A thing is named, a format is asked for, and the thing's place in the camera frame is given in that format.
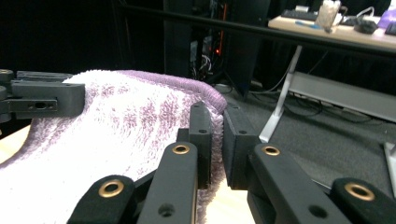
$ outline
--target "gray carpet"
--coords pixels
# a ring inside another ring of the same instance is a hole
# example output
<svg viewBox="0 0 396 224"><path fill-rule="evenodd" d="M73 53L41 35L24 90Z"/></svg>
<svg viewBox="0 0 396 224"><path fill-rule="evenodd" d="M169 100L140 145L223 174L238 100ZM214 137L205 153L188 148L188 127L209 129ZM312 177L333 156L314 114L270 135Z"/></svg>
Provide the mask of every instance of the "gray carpet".
<svg viewBox="0 0 396 224"><path fill-rule="evenodd" d="M260 134L273 113L276 94L249 94L243 99L228 86L217 85L229 103L239 105ZM396 124L288 95L286 108L269 143L287 149L318 182L331 186L335 178L355 177L381 189L392 189L384 144L396 142Z"/></svg>

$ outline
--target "purple towel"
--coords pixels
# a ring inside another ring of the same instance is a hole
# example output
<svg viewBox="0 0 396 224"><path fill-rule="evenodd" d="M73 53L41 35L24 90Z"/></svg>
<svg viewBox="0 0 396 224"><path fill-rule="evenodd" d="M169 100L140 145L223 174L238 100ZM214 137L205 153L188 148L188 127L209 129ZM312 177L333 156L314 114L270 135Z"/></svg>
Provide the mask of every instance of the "purple towel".
<svg viewBox="0 0 396 224"><path fill-rule="evenodd" d="M84 110L75 118L34 119L21 150L0 164L0 223L65 223L95 181L137 180L155 170L200 101L214 132L212 186L198 192L197 222L204 223L224 178L224 98L199 81L139 71L89 71L66 82L85 83Z"/></svg>

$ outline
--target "fuzzy towel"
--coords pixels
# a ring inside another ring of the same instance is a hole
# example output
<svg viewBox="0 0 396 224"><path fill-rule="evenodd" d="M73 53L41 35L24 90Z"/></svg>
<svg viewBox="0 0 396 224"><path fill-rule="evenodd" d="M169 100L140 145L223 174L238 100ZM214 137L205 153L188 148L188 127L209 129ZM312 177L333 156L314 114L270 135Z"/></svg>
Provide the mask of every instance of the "fuzzy towel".
<svg viewBox="0 0 396 224"><path fill-rule="evenodd" d="M205 83L139 71L89 71L66 80L85 83L85 107L75 118L34 119L26 142L0 164L0 223L66 223L97 180L137 180L158 167L190 106L203 101L212 129L212 186L199 190L197 221L223 179L224 98Z"/></svg>

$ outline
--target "gray mat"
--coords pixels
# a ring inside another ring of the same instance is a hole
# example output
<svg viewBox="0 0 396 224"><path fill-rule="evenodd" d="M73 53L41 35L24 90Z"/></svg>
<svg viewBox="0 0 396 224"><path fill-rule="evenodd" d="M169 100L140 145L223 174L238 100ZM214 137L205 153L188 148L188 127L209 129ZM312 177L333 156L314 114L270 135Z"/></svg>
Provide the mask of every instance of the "gray mat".
<svg viewBox="0 0 396 224"><path fill-rule="evenodd" d="M278 94L250 94L243 100L229 87L217 86L226 100L247 114L260 134L273 113ZM271 144L287 149L315 180L331 186L335 178L355 177L381 189L389 197L392 189L384 153L386 142L396 142L396 124L371 119L333 106L312 104L289 95Z"/></svg>

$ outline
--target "towel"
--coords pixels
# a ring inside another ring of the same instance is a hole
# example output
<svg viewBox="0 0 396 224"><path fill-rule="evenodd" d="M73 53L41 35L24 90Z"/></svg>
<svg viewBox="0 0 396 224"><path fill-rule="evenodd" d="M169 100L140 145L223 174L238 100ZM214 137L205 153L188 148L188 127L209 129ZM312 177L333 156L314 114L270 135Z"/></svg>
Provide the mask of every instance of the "towel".
<svg viewBox="0 0 396 224"><path fill-rule="evenodd" d="M205 223L224 179L221 94L196 80L142 71L92 70L65 82L85 83L83 112L32 120L22 148L0 164L0 223L66 223L95 181L108 175L136 181L155 170L200 101L213 130L212 185L197 193L197 222Z"/></svg>

